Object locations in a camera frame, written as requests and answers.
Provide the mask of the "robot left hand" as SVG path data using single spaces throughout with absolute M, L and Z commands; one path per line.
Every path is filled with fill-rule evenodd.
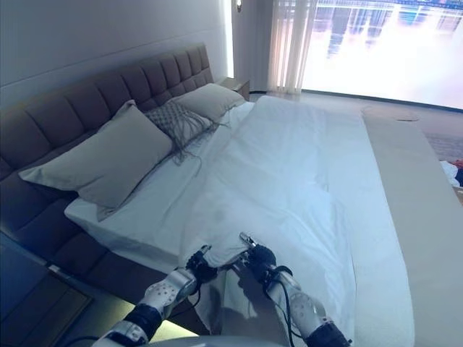
M 186 268 L 192 272 L 198 283 L 208 283 L 218 275 L 218 269 L 211 267 L 205 259 L 205 254 L 211 249 L 211 245 L 202 246 L 187 261 Z

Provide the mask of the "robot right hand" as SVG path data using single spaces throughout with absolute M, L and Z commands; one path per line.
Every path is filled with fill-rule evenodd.
M 276 257 L 267 247 L 257 244 L 251 236 L 240 233 L 239 239 L 245 244 L 245 251 L 239 253 L 231 263 L 234 267 L 246 267 L 262 286 L 267 286 L 275 276 Z

